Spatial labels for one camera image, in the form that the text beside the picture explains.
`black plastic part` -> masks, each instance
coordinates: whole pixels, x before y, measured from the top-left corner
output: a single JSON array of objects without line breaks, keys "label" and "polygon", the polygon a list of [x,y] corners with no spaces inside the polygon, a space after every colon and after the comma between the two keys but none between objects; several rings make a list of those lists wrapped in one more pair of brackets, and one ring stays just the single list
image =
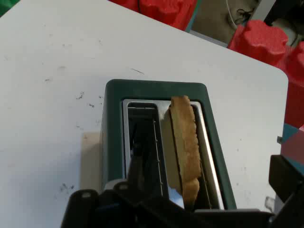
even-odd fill
[{"label": "black plastic part", "polygon": [[98,193],[95,190],[80,190],[74,192],[68,201],[61,227],[91,227],[92,213],[97,205]]},{"label": "black plastic part", "polygon": [[[282,155],[271,157],[269,181],[275,190],[285,196],[297,183],[277,215],[258,210],[211,209],[192,213],[163,197],[149,198],[131,183],[120,182],[113,190],[106,190],[99,197],[93,190],[75,192],[70,198],[61,227],[300,228],[304,224],[302,180],[302,175]],[[90,193],[90,197],[84,197],[85,193]]]},{"label": "black plastic part", "polygon": [[304,225],[304,184],[285,202],[281,211],[274,217],[270,228],[302,228]]},{"label": "black plastic part", "polygon": [[201,220],[211,223],[215,227],[232,228],[267,228],[269,218],[274,216],[272,213],[261,212],[258,210],[238,211],[238,210],[212,210],[194,213]]},{"label": "black plastic part", "polygon": [[282,155],[270,158],[269,184],[282,202],[285,202],[304,181],[303,175]]}]

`table surface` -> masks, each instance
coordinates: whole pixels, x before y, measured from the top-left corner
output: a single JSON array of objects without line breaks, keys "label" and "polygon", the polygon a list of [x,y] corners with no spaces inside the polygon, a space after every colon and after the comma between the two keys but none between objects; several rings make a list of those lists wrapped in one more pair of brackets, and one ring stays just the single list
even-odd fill
[{"label": "table surface", "polygon": [[281,70],[106,0],[22,0],[0,32],[2,224],[59,227],[71,193],[100,191],[113,78],[204,83],[237,206],[266,210],[285,113]]}]

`toaster slot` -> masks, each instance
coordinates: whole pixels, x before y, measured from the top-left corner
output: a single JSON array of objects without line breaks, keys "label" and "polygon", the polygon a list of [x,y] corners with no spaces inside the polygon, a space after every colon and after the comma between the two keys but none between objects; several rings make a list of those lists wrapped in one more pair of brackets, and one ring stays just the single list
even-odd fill
[{"label": "toaster slot", "polygon": [[158,110],[153,104],[128,105],[128,181],[149,196],[167,196]]}]

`toast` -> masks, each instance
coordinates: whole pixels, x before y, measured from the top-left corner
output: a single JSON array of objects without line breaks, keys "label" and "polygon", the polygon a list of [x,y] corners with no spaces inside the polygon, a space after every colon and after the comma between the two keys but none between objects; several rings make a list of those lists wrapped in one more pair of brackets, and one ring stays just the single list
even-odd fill
[{"label": "toast", "polygon": [[200,153],[193,108],[187,96],[171,98],[171,118],[175,147],[182,182],[182,196],[187,208],[192,208],[200,189]]}]

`red foam block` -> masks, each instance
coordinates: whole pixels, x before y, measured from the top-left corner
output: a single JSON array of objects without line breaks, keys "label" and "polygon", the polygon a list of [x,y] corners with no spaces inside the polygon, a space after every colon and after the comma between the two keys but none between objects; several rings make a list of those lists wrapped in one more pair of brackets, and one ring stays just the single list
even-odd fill
[{"label": "red foam block", "polygon": [[288,84],[285,123],[296,128],[304,124],[304,87]]},{"label": "red foam block", "polygon": [[286,52],[288,36],[279,28],[260,20],[251,20],[240,27],[233,49],[262,62],[275,65]]},{"label": "red foam block", "polygon": [[138,0],[110,0],[110,1],[138,12]]},{"label": "red foam block", "polygon": [[186,29],[197,2],[197,0],[111,1],[181,30]]}]

